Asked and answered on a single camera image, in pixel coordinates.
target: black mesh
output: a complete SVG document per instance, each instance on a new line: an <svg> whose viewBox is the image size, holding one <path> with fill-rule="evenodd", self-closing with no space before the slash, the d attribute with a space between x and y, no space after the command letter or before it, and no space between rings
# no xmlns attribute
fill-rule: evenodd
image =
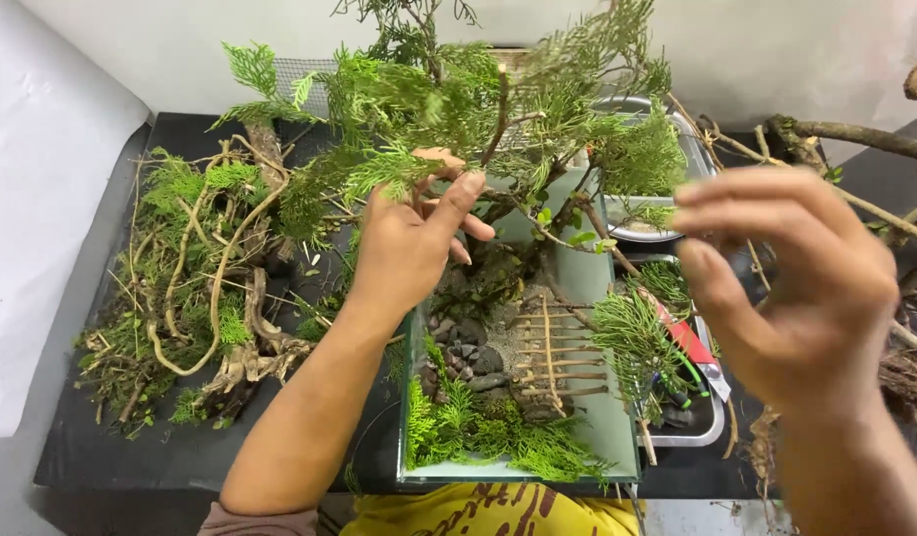
<svg viewBox="0 0 917 536"><path fill-rule="evenodd" d="M306 76L311 71L336 72L336 62L332 59L274 58L274 67L276 67L276 91L289 100L292 100L290 84L294 80ZM318 117L329 116L329 95L324 84L321 82L312 84L303 110Z"/></svg>

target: forearm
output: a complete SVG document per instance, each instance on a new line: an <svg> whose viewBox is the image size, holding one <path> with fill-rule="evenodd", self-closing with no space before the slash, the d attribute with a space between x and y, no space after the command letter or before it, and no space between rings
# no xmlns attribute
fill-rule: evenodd
<svg viewBox="0 0 917 536"><path fill-rule="evenodd" d="M917 535L917 461L881 394L847 419L784 416L779 480L803 534Z"/></svg>
<svg viewBox="0 0 917 536"><path fill-rule="evenodd" d="M316 506L342 464L399 319L352 297L247 436L220 502L246 515Z"/></svg>

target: white wall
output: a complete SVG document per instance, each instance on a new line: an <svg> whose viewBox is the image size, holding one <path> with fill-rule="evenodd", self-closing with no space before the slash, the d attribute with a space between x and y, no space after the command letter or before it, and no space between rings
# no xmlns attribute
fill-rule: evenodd
<svg viewBox="0 0 917 536"><path fill-rule="evenodd" d="M226 73L224 39L269 43L278 55L326 59L372 26L329 14L333 0L22 0L155 112L219 114L250 97ZM445 40L526 45L597 0L472 0L484 30L439 16ZM666 47L675 93L724 125L774 112L894 129L917 117L901 85L917 59L917 0L656 0L654 42ZM833 160L855 147L830 145Z"/></svg>
<svg viewBox="0 0 917 536"><path fill-rule="evenodd" d="M0 0L0 437L21 420L107 177L146 115L68 42Z"/></svg>

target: black mat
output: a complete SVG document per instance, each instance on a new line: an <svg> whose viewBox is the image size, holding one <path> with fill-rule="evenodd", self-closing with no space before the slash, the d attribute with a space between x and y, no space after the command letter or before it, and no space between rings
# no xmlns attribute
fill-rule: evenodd
<svg viewBox="0 0 917 536"><path fill-rule="evenodd" d="M213 155L219 150L218 140L228 139L235 133L243 133L242 128L232 123L217 131L206 132L215 118L161 114L157 118L147 149L161 146L187 160ZM305 125L281 125L281 138L290 140L306 128ZM300 163L328 147L332 139L328 127L315 127L300 138L286 163L290 166ZM344 247L344 244L337 242L337 246ZM635 249L642 253L655 249L668 253L672 245L665 243L658 247L633 248L627 244L625 247L627 253L632 253ZM109 280L101 281L92 309L92 318L109 287ZM316 288L311 285L300 288L298 292L309 300L317 298ZM284 315L291 316L291 311L281 311L281 317ZM98 426L94 422L96 408L87 399L89 393L74 389L73 384L80 372L74 363L77 363L79 358L80 356L75 355L72 360L68 381L48 433L34 477L34 482L38 485L67 490L217 491L250 427L279 389L277 381L265 380L237 422L222 430L213 430L208 425L174 426L166 420L172 412L172 405L170 402L164 402L156 408L159 419L156 420L155 426L145 428L138 439L129 441ZM203 370L190 378L182 379L179 384L200 385L212 378L214 370L215 368ZM362 419L353 436L346 459L353 460L355 474L361 489L366 493L418 493L431 490L434 486L403 487L395 482L399 393L394 385L382 380L385 374L386 368L383 366L369 392ZM762 407L747 396L732 377L728 376L728 380L734 387L733 399L737 409L740 436L746 438L748 422L760 415ZM646 470L638 494L643 498L756 498L756 479L743 451L737 449L734 456L726 461L720 458L726 449L728 435L729 422L727 429L713 445L703 448L657 449L659 466ZM556 487L573 495L593 496L601 493L595 486ZM330 491L346 491L341 476L337 476Z"/></svg>

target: stainless steel tray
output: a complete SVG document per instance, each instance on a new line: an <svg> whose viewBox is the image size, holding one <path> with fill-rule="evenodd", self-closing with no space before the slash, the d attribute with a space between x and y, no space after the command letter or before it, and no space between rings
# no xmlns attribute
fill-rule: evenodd
<svg viewBox="0 0 917 536"><path fill-rule="evenodd" d="M633 266L639 267L648 262L676 262L672 255L627 255L627 260ZM614 271L618 280L623 278L626 271L619 263L614 264ZM694 318L695 331L701 342L710 347L706 324L700 317ZM723 412L723 401L713 389L710 389L709 398L693 398L690 410L694 414L694 423L684 428L664 426L657 428L651 426L650 439L654 446L706 446L712 444L723 433L726 418ZM643 439L637 436L637 444L643 446Z"/></svg>
<svg viewBox="0 0 917 536"><path fill-rule="evenodd" d="M599 112L613 112L616 116L626 116L628 123L640 121L643 116L650 114L651 102L647 97L629 96L629 97L608 97L601 99L595 105ZM678 141L680 149L687 158L686 176L692 180L698 180L705 177L716 175L716 167L710 158L709 152L703 147L703 144L697 141L697 133L693 131L690 124L686 122L679 112L673 112L667 116L674 125L679 129ZM628 198L631 204L649 203L661 206L672 206L673 198ZM620 199L611 196L605 196L605 210L607 212L608 230L611 236L622 238L632 242L663 242L678 238L680 235L674 231L662 231L658 233L643 233L640 231L631 231L615 225L622 220L626 213L623 203Z"/></svg>

